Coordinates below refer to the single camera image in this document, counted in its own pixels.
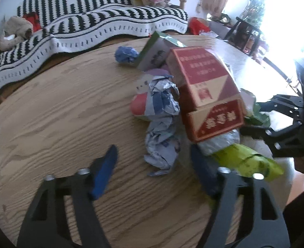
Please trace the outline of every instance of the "beige plush toy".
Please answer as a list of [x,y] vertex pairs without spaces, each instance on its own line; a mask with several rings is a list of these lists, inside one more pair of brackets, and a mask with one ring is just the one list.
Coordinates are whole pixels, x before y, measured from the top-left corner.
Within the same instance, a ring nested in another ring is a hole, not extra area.
[[[16,44],[29,39],[33,34],[33,24],[24,18],[12,16],[4,24],[0,33],[0,51],[11,50]],[[15,35],[14,39],[6,39],[5,36]]]

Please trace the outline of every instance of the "clear plastic bag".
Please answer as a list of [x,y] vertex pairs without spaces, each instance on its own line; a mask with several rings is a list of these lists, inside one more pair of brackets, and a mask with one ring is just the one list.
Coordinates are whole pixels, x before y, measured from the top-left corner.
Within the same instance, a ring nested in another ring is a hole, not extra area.
[[224,134],[215,136],[205,141],[199,142],[198,146],[205,156],[212,155],[213,153],[222,150],[234,143],[240,142],[240,135],[238,130],[232,130]]

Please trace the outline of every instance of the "wooden chair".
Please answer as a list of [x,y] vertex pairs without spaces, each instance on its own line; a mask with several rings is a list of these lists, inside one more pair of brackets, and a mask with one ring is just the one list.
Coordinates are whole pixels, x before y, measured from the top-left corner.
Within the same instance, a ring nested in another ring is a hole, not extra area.
[[[142,0],[131,0],[133,6],[144,6]],[[184,10],[186,0],[179,0],[179,5],[171,5],[173,8],[180,8]]]

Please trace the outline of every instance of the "green box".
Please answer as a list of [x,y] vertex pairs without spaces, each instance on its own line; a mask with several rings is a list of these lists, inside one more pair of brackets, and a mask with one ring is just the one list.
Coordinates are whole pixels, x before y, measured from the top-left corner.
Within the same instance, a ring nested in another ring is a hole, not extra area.
[[135,61],[141,71],[159,68],[166,60],[171,48],[183,48],[186,45],[170,35],[154,32]]

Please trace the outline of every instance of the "red object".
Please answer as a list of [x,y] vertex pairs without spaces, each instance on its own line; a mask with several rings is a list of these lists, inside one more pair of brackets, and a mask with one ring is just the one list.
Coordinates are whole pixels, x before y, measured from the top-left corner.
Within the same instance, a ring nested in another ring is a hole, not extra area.
[[203,138],[226,133],[242,125],[241,105],[233,100],[222,105],[214,106],[208,113],[205,121],[197,131],[197,136]]
[[232,77],[203,46],[174,48],[166,60],[178,86],[188,138],[200,142],[243,124],[243,103]]
[[137,94],[130,103],[130,111],[134,116],[143,116],[145,113],[147,93]]
[[29,21],[31,24],[33,24],[33,32],[37,32],[40,29],[42,29],[40,20],[38,18],[38,15],[36,12],[31,12],[29,14],[24,14],[23,18]]
[[210,32],[210,28],[201,23],[197,18],[190,19],[189,29],[193,35]]

